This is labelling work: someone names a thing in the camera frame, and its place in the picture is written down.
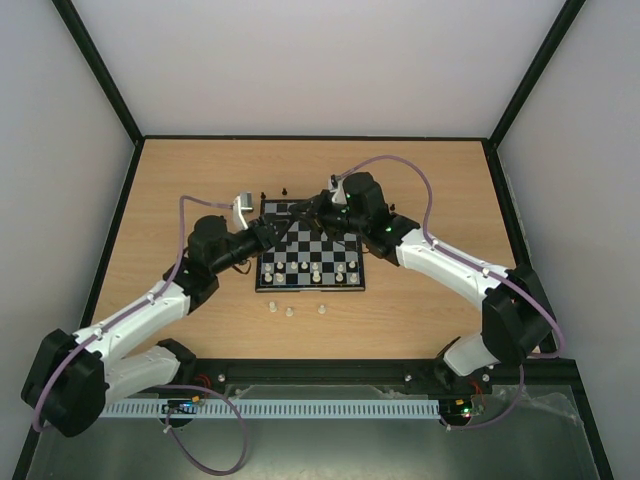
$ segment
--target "wooden surface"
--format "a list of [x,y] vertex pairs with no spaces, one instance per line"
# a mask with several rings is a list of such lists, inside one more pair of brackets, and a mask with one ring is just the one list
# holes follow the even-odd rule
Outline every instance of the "wooden surface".
[[[433,185],[429,229],[484,260],[513,266],[500,210],[479,142],[149,140],[142,152],[94,321],[132,302],[175,259],[178,198],[190,194],[231,203],[239,191],[308,198],[331,174],[380,154],[404,156]],[[382,161],[367,168],[387,203],[422,221],[426,190],[408,167]],[[213,211],[187,208],[187,232]],[[143,349],[172,337],[205,358],[430,358],[458,335],[480,328],[462,297],[417,272],[365,255],[366,292],[254,292],[253,271],[220,275],[220,289],[189,317],[161,330]],[[270,313],[269,301],[277,313]],[[327,313],[317,313],[319,304]],[[286,317],[284,310],[295,314]]]

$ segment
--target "robotic arm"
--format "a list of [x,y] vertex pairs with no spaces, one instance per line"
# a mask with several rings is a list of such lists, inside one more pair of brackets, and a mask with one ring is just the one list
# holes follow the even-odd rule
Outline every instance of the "robotic arm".
[[551,331],[530,303],[500,281],[515,283],[551,312],[531,267],[509,270],[489,264],[431,236],[417,222],[389,211],[380,185],[369,173],[341,180],[332,177],[327,190],[294,205],[291,213],[330,238],[337,233],[360,234],[376,257],[433,278],[481,310],[482,330],[455,339],[439,356],[443,362],[434,374],[445,386],[452,375],[466,376],[495,363],[521,365]]
[[[243,213],[249,210],[250,196],[239,195],[233,205],[233,220],[240,230],[234,234],[227,231],[223,217],[198,220],[169,284],[175,265],[147,294],[113,316],[72,335],[56,330],[45,337],[22,399],[36,408],[45,385],[69,352],[92,337],[95,339],[64,368],[40,410],[41,417],[66,436],[83,432],[105,406],[131,394],[156,385],[190,383],[195,355],[174,340],[124,357],[156,331],[199,308],[218,289],[220,272],[275,246],[295,221],[324,231],[329,238],[358,233],[374,256],[432,277],[482,311],[482,331],[455,339],[438,356],[432,373],[445,387],[456,376],[484,366],[499,362],[520,365],[551,330],[534,308],[496,279],[497,275],[507,277],[551,312],[530,267],[508,270],[488,264],[431,237],[417,222],[389,211],[380,185],[369,173],[354,173],[340,180],[332,177],[328,189],[293,205],[289,218],[262,216],[247,222]],[[132,307],[133,313],[107,328]]]
[[[87,341],[90,343],[64,368],[48,394],[45,392],[40,410],[41,417],[65,436],[83,432],[105,406],[131,394],[174,380],[190,383],[196,357],[174,340],[163,340],[142,354],[123,357],[161,328],[206,302],[219,287],[220,272],[279,242],[289,228],[286,221],[279,224],[277,219],[259,217],[247,223],[243,213],[251,209],[250,196],[236,198],[234,222],[242,230],[234,234],[227,231],[224,217],[199,219],[170,283],[167,282],[175,265],[148,293],[111,317],[72,335],[59,329],[47,335],[27,376],[22,399],[35,409],[56,369],[70,352]],[[107,328],[123,314],[126,318]]]

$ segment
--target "cable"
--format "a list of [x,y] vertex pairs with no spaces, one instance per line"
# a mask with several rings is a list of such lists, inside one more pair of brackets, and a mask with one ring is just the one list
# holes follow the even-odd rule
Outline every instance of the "cable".
[[[164,292],[167,291],[167,289],[171,285],[171,282],[173,282],[173,280],[176,278],[176,275],[178,274],[178,270],[180,269],[180,263],[182,261],[182,255],[184,251],[184,236],[185,236],[185,229],[186,229],[184,203],[187,200],[194,203],[198,203],[200,205],[205,205],[207,207],[226,208],[226,209],[233,208],[233,205],[229,205],[226,203],[209,203],[204,200],[200,200],[199,198],[192,197],[191,195],[183,195],[180,197],[180,201],[179,201],[180,237],[178,239],[178,253],[176,256],[176,263],[173,266],[173,269],[171,270],[171,273],[169,274],[169,277],[165,281],[162,288],[160,288],[160,290],[158,290],[156,293],[153,294],[153,300],[156,300],[157,298],[161,297],[164,294]],[[109,323],[104,325],[101,329],[102,333],[103,334],[107,333],[109,330],[115,327],[118,323],[123,321],[125,318],[129,317],[131,314],[137,312],[142,307],[146,306],[149,302],[150,300],[146,298],[140,301],[139,303],[132,305],[131,308],[125,310],[120,315],[116,316],[113,320],[111,320]],[[53,374],[51,375],[51,377],[49,377],[49,380],[47,381],[44,388],[42,389],[42,393],[40,394],[40,397],[38,398],[38,402],[36,403],[36,406],[34,408],[34,415],[33,415],[33,420],[31,421],[31,425],[33,426],[33,429],[36,432],[44,431],[44,427],[40,424],[40,416],[42,415],[42,408],[44,406],[44,402],[46,401],[47,397],[51,393],[51,390],[55,385],[56,381],[58,380],[58,378],[60,378],[60,375],[62,375],[64,370],[73,361],[73,359],[76,358],[80,354],[80,352],[82,352],[82,350],[84,350],[87,346],[89,346],[93,341],[97,339],[98,339],[98,336],[96,334],[93,334],[89,336],[86,340],[84,340],[82,343],[80,343],[76,348],[74,348],[71,351],[71,353],[69,353],[69,355],[67,355],[67,357],[62,362],[60,362],[60,365],[58,365],[58,368],[56,368]]]
[[198,460],[196,460],[193,455],[191,455],[187,449],[185,448],[184,444],[182,443],[182,441],[178,438],[178,436],[176,435],[176,432],[173,430],[173,428],[171,427],[171,415],[172,413],[176,410],[176,408],[172,408],[167,412],[167,416],[164,419],[164,424],[165,424],[165,433],[168,433],[169,435],[171,435],[171,437],[175,440],[175,442],[178,444],[178,447],[180,447],[180,451],[182,452],[182,454],[185,456],[185,458],[187,460],[189,460],[189,462],[196,467],[198,470],[207,473],[209,475],[214,475],[216,477],[222,477],[225,475],[231,475],[232,473],[237,472],[238,470],[240,470],[244,464],[245,458],[247,456],[247,451],[249,449],[249,429],[247,427],[247,422],[244,418],[242,418],[242,415],[240,414],[240,411],[238,410],[238,407],[236,407],[231,400],[229,400],[227,397],[225,397],[224,395],[219,394],[218,392],[215,392],[209,388],[204,388],[204,387],[197,387],[195,385],[158,385],[155,388],[164,388],[167,390],[176,390],[176,389],[184,389],[184,390],[195,390],[198,392],[203,392],[206,393],[210,396],[219,398],[220,400],[222,400],[224,403],[226,403],[229,408],[231,408],[231,410],[233,411],[233,413],[236,415],[236,417],[238,418],[238,422],[240,423],[240,427],[242,428],[242,453],[240,454],[240,458],[238,459],[238,461],[236,462],[236,464],[231,467],[229,470],[213,470],[205,465],[203,465],[202,463],[200,463]]
[[518,390],[516,390],[516,395],[515,397],[513,397],[513,401],[511,402],[511,404],[500,415],[498,415],[495,418],[492,418],[491,420],[487,420],[486,422],[478,423],[477,425],[463,425],[463,426],[449,425],[443,417],[440,417],[440,421],[444,424],[445,427],[447,427],[447,431],[476,430],[478,428],[484,428],[490,425],[495,425],[499,421],[504,420],[505,417],[509,415],[514,408],[516,408],[516,404],[518,403],[518,400],[520,400],[520,396],[522,395],[522,391],[524,390],[524,367],[520,365],[519,370],[520,370],[520,382],[518,383]]
[[[361,162],[361,163],[357,164],[355,167],[350,168],[349,170],[344,172],[342,175],[340,175],[338,177],[338,179],[339,180],[343,179],[343,178],[351,175],[355,171],[361,169],[365,165],[369,165],[370,163],[377,162],[378,160],[393,160],[393,161],[400,162],[400,163],[403,163],[403,164],[411,167],[411,169],[413,171],[415,171],[420,176],[420,178],[424,182],[425,186],[427,187],[427,193],[428,193],[428,197],[429,198],[427,200],[427,210],[426,210],[426,212],[424,214],[424,220],[422,222],[422,232],[423,232],[424,238],[428,242],[428,244],[431,247],[433,247],[436,250],[438,250],[440,253],[448,256],[449,258],[452,258],[453,260],[456,260],[456,261],[458,261],[458,262],[460,262],[460,263],[462,263],[462,264],[468,266],[469,268],[472,268],[472,269],[474,269],[474,270],[476,270],[478,272],[483,272],[484,267],[482,267],[480,265],[476,265],[475,263],[471,262],[470,260],[467,260],[466,258],[461,257],[457,253],[448,250],[447,248],[443,247],[442,245],[439,245],[438,243],[434,243],[434,239],[429,234],[429,230],[427,228],[429,217],[431,216],[431,209],[433,207],[433,189],[431,188],[431,184],[429,183],[429,179],[427,178],[427,176],[413,162],[411,162],[411,161],[409,161],[409,160],[407,160],[405,158],[398,157],[396,155],[379,155],[377,157],[373,157],[373,158],[370,158],[368,160],[365,160],[364,162]],[[488,275],[491,278],[493,278],[494,280],[499,281],[500,283],[504,284],[506,287],[510,288],[515,293],[520,295],[527,303],[529,303],[529,305],[531,305],[540,315],[542,315],[542,317],[547,321],[547,323],[549,324],[549,326],[551,327],[553,332],[556,334],[558,345],[557,345],[557,349],[556,349],[555,352],[552,352],[552,353],[532,353],[531,356],[535,357],[535,358],[557,358],[557,357],[559,357],[562,354],[562,352],[564,351],[564,348],[565,348],[565,338],[564,338],[564,335],[562,334],[562,331],[560,330],[560,327],[558,326],[557,322],[549,314],[549,312],[547,312],[544,309],[544,307],[542,305],[540,305],[540,303],[538,303],[538,301],[536,301],[531,295],[529,295],[527,292],[525,292],[522,288],[518,287],[515,283],[513,283],[508,278],[505,278],[505,277],[503,277],[501,275],[498,275],[497,273],[492,272],[492,271],[489,271]]]

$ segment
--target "chessboard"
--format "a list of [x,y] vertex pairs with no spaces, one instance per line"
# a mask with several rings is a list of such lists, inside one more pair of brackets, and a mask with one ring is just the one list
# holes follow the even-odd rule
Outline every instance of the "chessboard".
[[[302,200],[268,200],[261,214],[287,215]],[[295,222],[282,241],[258,257],[256,292],[363,291],[362,240],[347,233],[329,240],[304,223]]]

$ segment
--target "black metal frame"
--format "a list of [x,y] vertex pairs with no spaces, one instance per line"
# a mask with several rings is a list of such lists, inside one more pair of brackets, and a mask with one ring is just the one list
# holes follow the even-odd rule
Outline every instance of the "black metal frame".
[[[366,140],[366,141],[479,141],[482,143],[487,166],[496,191],[500,211],[504,220],[507,236],[514,259],[518,263],[530,263],[527,244],[524,239],[504,171],[498,157],[497,148],[513,124],[526,102],[545,67],[566,35],[573,20],[578,15],[585,0],[566,0],[553,26],[534,57],[529,69],[509,102],[504,114],[490,138],[471,137],[363,137],[363,136],[265,136],[265,135],[147,135],[138,128],[131,112],[122,98],[113,78],[102,60],[89,32],[85,28],[71,0],[52,0],[69,32],[76,41],[85,60],[103,88],[113,109],[120,118],[123,127],[135,145],[124,186],[118,201],[116,212],[109,229],[104,250],[91,287],[87,305],[80,326],[90,324],[118,230],[124,215],[127,199],[135,178],[136,169],[146,139],[211,139],[211,140]],[[541,345],[544,351],[553,351],[555,343],[549,336]],[[440,398],[448,398],[451,393],[436,392],[434,385],[420,378],[419,372],[429,368],[433,360],[199,360],[197,369],[207,371],[217,382],[217,374],[225,375],[227,384],[268,383],[268,384],[369,384],[396,386],[409,393],[431,392]],[[412,381],[406,382],[406,375]],[[579,414],[584,422],[591,451],[603,479],[613,478],[598,430],[587,400],[580,374],[573,360],[536,360],[525,363],[527,384],[569,385],[575,397]],[[518,383],[517,369],[497,366],[491,372],[492,383]],[[13,478],[24,479],[27,476],[31,460],[38,442],[38,434],[30,429],[22,454],[16,466]]]

